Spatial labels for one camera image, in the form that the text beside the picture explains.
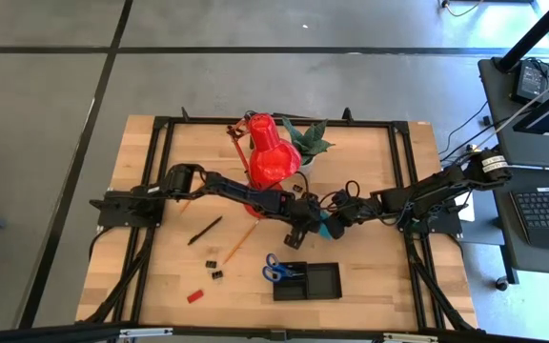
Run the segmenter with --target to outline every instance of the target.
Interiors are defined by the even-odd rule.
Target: red lamp
[[[247,162],[238,140],[249,134],[254,141],[254,150]],[[268,113],[245,115],[236,125],[228,127],[228,134],[233,139],[234,147],[253,188],[282,189],[279,182],[292,176],[300,168],[300,153],[292,143],[281,139],[276,130],[276,124]],[[251,207],[247,211],[261,217]]]

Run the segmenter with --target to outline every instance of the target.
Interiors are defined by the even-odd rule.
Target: black pen
[[[193,242],[195,242],[198,238],[200,238],[200,236],[202,236],[203,234],[207,233],[208,230],[210,230],[212,227],[215,226],[215,224],[219,223],[219,221],[221,220],[221,218],[223,218],[224,216],[223,215],[220,215],[219,218],[215,219],[213,221],[213,223],[209,224],[208,227],[205,228],[205,230],[201,231],[199,234],[197,234],[196,236],[192,237],[192,239],[190,239],[190,242],[188,242],[188,245],[191,245]]]

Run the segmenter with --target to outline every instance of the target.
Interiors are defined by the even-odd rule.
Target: red object
[[[292,143],[281,139],[268,113],[254,114],[249,120],[254,151],[249,159],[249,176],[263,190],[292,176],[300,168],[300,153]]]
[[[192,304],[194,301],[200,299],[203,295],[205,295],[205,293],[203,293],[202,290],[198,290],[192,293],[192,295],[188,296],[188,304]]]

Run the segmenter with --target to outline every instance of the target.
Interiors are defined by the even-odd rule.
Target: potted plant
[[[328,125],[327,119],[318,123],[312,124],[309,129],[302,134],[292,125],[289,119],[283,117],[283,126],[290,133],[292,138],[292,144],[300,152],[302,162],[300,171],[305,175],[311,172],[313,164],[315,162],[315,156],[325,152],[333,144],[323,140],[323,133],[325,133],[325,127]]]

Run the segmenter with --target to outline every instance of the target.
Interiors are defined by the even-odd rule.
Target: red eraser
[[[205,293],[203,293],[202,290],[198,290],[192,293],[192,295],[188,296],[188,304],[192,304],[194,301],[200,299],[203,295],[205,295]]]

